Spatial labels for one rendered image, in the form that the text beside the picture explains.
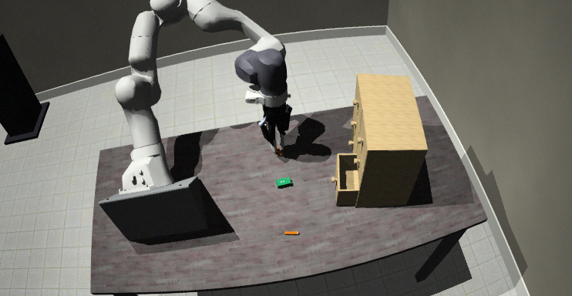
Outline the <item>small wooden chest of drawers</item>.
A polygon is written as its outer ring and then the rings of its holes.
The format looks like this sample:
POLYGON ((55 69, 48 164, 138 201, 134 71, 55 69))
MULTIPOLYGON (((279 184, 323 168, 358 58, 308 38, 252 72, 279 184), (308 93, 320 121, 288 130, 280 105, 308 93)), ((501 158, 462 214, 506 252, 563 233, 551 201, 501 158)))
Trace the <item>small wooden chest of drawers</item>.
POLYGON ((357 207, 406 205, 427 153, 408 76, 357 73, 367 154, 357 207))

